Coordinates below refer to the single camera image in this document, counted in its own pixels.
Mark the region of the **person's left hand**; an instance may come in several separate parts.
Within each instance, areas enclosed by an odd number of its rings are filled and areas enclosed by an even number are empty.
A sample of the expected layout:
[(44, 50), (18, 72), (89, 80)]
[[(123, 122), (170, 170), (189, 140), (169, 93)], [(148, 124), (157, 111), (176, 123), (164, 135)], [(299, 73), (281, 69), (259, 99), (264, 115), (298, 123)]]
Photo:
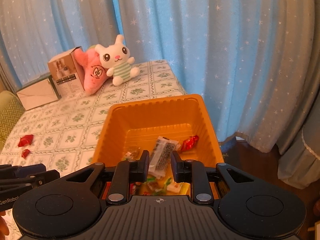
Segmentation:
[(5, 211), (0, 212), (0, 238), (1, 239), (5, 239), (5, 237), (9, 235), (9, 228), (7, 226), (6, 221), (3, 218), (5, 215), (6, 215)]

